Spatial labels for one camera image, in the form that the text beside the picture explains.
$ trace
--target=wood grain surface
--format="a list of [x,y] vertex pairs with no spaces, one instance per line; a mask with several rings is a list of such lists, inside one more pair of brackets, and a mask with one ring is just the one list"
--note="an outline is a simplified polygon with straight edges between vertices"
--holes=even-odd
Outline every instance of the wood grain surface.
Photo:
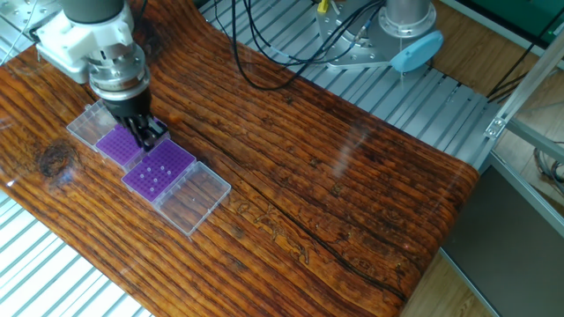
[[399,315],[478,173],[306,80],[249,87],[190,1],[139,31],[153,112],[233,186],[192,241],[65,130],[95,96],[34,49],[0,70],[3,190],[158,316]]

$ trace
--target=metal bracket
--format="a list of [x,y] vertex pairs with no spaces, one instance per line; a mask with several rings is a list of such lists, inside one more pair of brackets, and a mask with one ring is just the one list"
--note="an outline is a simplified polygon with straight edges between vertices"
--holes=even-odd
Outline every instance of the metal bracket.
[[505,119],[502,119],[500,117],[493,118],[490,125],[487,126],[486,132],[484,132],[484,136],[493,139],[500,137],[501,132],[503,132],[507,124],[508,122],[505,121]]
[[540,56],[538,62],[531,71],[523,78],[521,84],[511,94],[508,101],[497,113],[492,123],[487,127],[484,136],[497,138],[506,124],[524,105],[527,99],[535,92],[553,68],[564,56],[564,33],[560,33],[546,48],[545,53]]

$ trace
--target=clear plastic lid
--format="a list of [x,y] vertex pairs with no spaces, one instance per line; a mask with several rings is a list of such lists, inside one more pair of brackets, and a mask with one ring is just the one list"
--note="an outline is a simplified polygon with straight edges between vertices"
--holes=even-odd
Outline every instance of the clear plastic lid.
[[227,196],[231,185],[168,134],[145,153],[132,146],[133,136],[122,129],[100,101],[67,127],[78,140],[123,168],[127,173],[122,182],[127,188],[190,236]]
[[116,124],[102,100],[98,100],[95,104],[86,106],[84,113],[71,122],[67,130],[80,142],[98,151],[96,144],[114,129]]

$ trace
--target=clear plastic box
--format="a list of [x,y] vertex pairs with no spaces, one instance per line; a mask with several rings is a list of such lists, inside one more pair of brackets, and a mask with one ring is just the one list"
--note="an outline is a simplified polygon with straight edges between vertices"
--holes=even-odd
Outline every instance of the clear plastic box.
[[[126,172],[122,182],[127,188],[141,195],[187,236],[231,191],[229,183],[197,162],[194,156],[170,140],[168,134],[148,153],[139,149],[139,152],[127,152],[119,158],[114,153],[108,155],[108,148],[99,142],[108,134],[116,133],[115,129],[119,128],[101,101],[86,107],[85,112],[67,127],[82,143],[119,165]],[[130,141],[128,135],[120,134],[119,137],[125,143]]]

